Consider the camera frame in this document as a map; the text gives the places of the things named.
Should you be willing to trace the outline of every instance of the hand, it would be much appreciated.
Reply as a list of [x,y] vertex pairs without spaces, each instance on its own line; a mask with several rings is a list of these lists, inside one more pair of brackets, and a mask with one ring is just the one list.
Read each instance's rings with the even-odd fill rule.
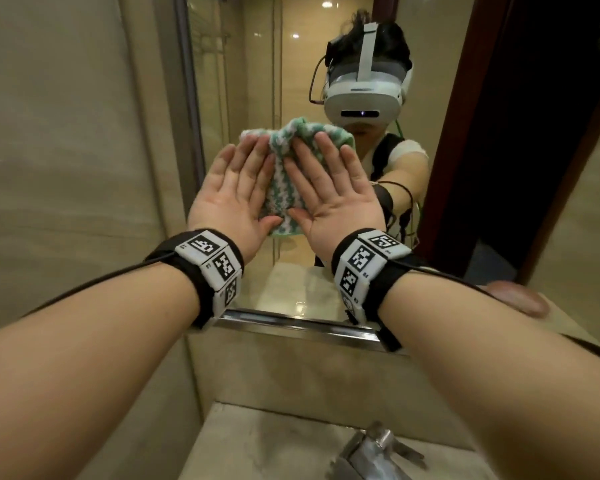
[[311,183],[291,158],[285,169],[304,199],[305,209],[289,209],[289,215],[300,225],[313,252],[330,267],[338,244],[353,231],[365,227],[385,230],[384,217],[376,193],[352,147],[340,151],[326,133],[315,135],[331,176],[300,139],[292,144]]
[[245,264],[256,256],[273,227],[282,223],[278,216],[258,220],[273,176],[274,156],[268,153],[268,136],[248,135],[238,146],[225,146],[212,163],[187,220],[189,230],[210,228],[230,237]]

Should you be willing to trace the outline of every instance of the person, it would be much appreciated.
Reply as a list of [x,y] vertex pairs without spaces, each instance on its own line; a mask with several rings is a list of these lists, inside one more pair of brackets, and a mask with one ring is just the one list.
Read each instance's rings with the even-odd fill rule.
[[[352,148],[316,141],[331,176],[294,142],[285,167],[307,204],[289,214],[329,262],[384,217]],[[273,161],[267,137],[214,160],[188,218],[250,261],[276,216],[258,220]],[[0,330],[0,480],[72,478],[102,446],[200,310],[186,275],[152,264]],[[600,480],[600,359],[461,284],[409,272],[378,313],[464,421],[503,480]]]
[[[364,38],[364,25],[371,22],[368,11],[360,9],[352,17],[353,27],[334,47],[331,64],[357,63]],[[399,63],[405,71],[413,68],[411,52],[400,26],[394,22],[378,24],[374,61]],[[423,147],[412,139],[403,139],[388,132],[388,125],[355,122],[344,125],[352,133],[356,152],[367,177],[377,183],[376,193],[384,204],[385,224],[394,225],[391,234],[405,240],[406,227],[415,202],[424,196],[429,181],[429,157]],[[322,266],[320,259],[316,266]]]

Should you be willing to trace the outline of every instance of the towel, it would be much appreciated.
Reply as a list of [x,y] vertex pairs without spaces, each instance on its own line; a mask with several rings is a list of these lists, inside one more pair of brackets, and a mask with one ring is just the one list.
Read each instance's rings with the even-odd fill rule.
[[309,123],[304,118],[291,120],[287,126],[279,130],[246,130],[240,135],[240,140],[248,134],[271,135],[269,147],[271,148],[271,152],[276,156],[276,165],[273,179],[269,186],[264,207],[262,209],[262,215],[276,215],[284,219],[280,226],[273,229],[272,235],[302,234],[300,226],[295,220],[287,215],[286,211],[291,207],[301,207],[306,209],[306,206],[302,197],[300,197],[300,194],[291,183],[291,179],[289,179],[282,161],[285,156],[296,158],[296,154],[291,147],[291,139],[297,136],[311,148],[312,153],[318,161],[320,161],[322,166],[327,168],[324,157],[314,140],[315,134],[320,131],[327,133],[337,148],[341,147],[343,144],[348,144],[355,149],[353,135],[348,131],[338,128],[337,126]]

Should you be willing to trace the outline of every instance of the black hair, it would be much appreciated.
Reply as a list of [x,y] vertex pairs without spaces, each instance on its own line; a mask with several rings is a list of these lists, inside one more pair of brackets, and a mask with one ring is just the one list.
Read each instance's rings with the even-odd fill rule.
[[[328,60],[325,60],[327,66],[330,63],[338,64],[345,59],[360,57],[362,42],[365,37],[364,26],[366,23],[371,22],[371,14],[367,10],[360,9],[353,14],[351,22],[353,23],[352,29],[335,44],[330,54],[331,57],[327,57]],[[374,48],[375,57],[384,57],[399,62],[407,71],[413,67],[411,51],[404,39],[403,31],[397,23],[378,23],[376,46]]]

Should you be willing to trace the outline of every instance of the white vr headset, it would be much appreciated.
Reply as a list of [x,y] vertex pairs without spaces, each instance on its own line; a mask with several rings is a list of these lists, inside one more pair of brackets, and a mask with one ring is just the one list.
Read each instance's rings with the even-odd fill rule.
[[[327,118],[336,126],[352,123],[386,126],[400,115],[411,84],[413,67],[407,71],[399,62],[374,61],[377,28],[375,22],[364,26],[360,63],[329,63],[322,99],[318,101],[312,99],[313,82],[320,63],[327,55],[318,62],[313,72],[309,101],[324,105]],[[329,44],[337,44],[339,40],[337,38]]]

